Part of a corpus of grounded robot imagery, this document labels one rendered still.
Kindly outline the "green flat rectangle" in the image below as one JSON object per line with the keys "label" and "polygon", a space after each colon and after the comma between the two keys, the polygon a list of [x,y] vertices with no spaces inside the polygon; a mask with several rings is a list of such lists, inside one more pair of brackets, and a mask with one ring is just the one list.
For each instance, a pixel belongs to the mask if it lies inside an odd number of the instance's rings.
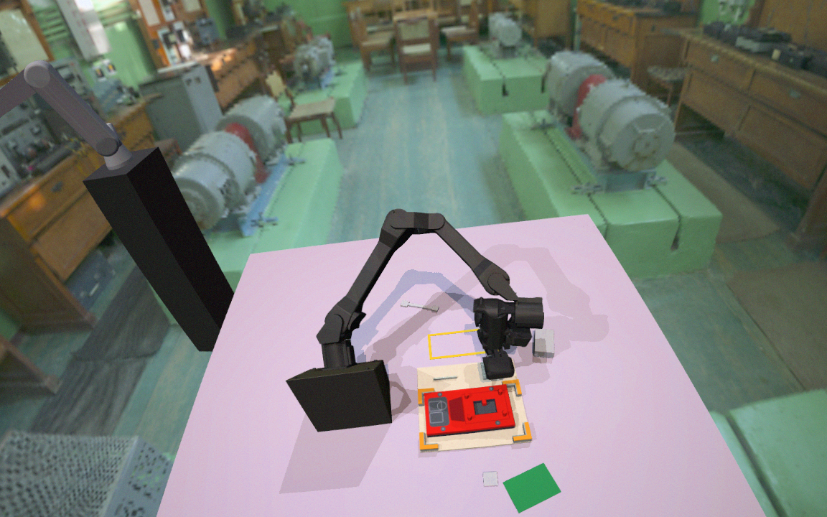
{"label": "green flat rectangle", "polygon": [[525,473],[503,482],[510,498],[512,498],[512,502],[518,509],[518,513],[522,513],[527,508],[536,506],[538,503],[542,503],[547,498],[561,492],[544,464],[543,462],[538,467],[533,467]]}

